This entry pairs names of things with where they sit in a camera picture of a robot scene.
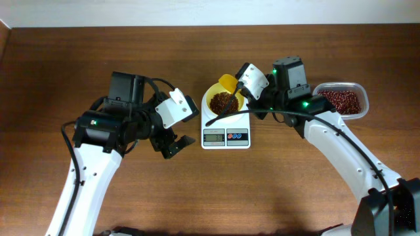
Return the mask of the red beans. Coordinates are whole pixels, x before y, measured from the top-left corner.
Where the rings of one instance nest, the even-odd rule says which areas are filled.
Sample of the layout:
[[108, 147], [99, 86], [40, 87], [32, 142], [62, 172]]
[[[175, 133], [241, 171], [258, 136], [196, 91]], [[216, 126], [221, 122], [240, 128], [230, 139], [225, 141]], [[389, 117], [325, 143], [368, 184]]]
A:
[[354, 115], [361, 112], [359, 99], [355, 92], [321, 90], [317, 94], [325, 96], [341, 115]]
[[209, 107], [211, 111], [217, 115], [220, 115], [224, 109], [227, 107], [228, 103], [230, 106], [224, 112], [225, 114], [230, 114], [238, 111], [239, 102], [235, 96], [232, 96], [228, 92], [220, 92], [215, 94], [212, 99], [210, 100]]

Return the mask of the red beans in container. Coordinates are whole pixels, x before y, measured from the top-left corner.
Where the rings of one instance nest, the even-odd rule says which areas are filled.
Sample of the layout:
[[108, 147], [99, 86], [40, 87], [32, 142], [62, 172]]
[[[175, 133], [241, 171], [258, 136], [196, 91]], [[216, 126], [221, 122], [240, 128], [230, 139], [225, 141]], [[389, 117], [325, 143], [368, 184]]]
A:
[[355, 92], [321, 90], [317, 94], [325, 96], [341, 115], [354, 115], [361, 112], [359, 99]]

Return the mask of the yellow plastic measuring scoop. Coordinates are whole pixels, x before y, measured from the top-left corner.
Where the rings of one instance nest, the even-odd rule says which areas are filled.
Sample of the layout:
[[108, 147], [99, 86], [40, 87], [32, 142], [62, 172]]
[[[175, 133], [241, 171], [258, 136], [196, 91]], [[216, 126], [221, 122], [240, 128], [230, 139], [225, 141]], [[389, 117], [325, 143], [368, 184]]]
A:
[[219, 83], [228, 92], [234, 93], [237, 88], [238, 80], [230, 74], [224, 74], [219, 78]]

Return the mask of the clear plastic bean container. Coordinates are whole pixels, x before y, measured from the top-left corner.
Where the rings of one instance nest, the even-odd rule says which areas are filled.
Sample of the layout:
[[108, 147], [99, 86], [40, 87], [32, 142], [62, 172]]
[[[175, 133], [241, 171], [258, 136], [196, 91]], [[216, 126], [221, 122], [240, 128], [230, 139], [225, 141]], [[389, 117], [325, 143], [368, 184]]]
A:
[[336, 107], [343, 120], [360, 119], [369, 111], [367, 92], [358, 83], [322, 83], [312, 94], [325, 96]]

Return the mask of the yellow plastic bowl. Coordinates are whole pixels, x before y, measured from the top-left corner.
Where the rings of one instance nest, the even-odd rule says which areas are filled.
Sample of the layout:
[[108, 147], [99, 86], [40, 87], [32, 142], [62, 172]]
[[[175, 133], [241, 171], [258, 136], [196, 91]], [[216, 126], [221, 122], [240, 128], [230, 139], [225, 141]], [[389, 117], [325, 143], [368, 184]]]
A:
[[244, 104], [245, 100], [239, 92], [233, 95], [220, 83], [212, 85], [204, 96], [204, 108], [213, 117], [241, 111]]

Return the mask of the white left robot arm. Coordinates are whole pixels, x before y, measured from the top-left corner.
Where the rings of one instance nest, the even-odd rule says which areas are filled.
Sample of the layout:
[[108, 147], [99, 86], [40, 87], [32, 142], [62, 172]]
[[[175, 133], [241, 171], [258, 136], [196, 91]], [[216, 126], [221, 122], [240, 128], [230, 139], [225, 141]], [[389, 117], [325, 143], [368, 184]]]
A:
[[92, 235], [108, 186], [124, 156], [149, 140], [164, 159], [194, 143], [172, 129], [199, 114], [196, 103], [178, 88], [168, 94], [155, 78], [113, 72], [108, 95], [61, 133], [71, 155], [70, 168], [47, 235]]

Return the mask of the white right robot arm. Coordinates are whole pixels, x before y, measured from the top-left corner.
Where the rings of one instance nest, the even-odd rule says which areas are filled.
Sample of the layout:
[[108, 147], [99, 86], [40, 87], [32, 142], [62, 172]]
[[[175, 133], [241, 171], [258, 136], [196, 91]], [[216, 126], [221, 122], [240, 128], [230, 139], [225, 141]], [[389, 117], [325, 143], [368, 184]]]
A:
[[315, 146], [334, 166], [358, 202], [353, 223], [320, 235], [419, 236], [419, 179], [403, 179], [355, 137], [335, 107], [313, 95], [298, 56], [276, 60], [271, 73], [246, 63], [236, 74], [242, 94], [259, 119], [280, 113], [287, 126]]

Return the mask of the white digital kitchen scale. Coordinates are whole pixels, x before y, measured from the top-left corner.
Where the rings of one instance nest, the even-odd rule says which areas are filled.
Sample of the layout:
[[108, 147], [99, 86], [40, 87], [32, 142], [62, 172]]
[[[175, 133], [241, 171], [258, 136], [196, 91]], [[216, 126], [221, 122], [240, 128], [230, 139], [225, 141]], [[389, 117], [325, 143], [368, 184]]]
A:
[[214, 84], [203, 95], [201, 101], [201, 146], [203, 149], [248, 149], [251, 146], [250, 118], [248, 113], [227, 117], [205, 124], [216, 118], [210, 108], [214, 95], [226, 92], [219, 84]]

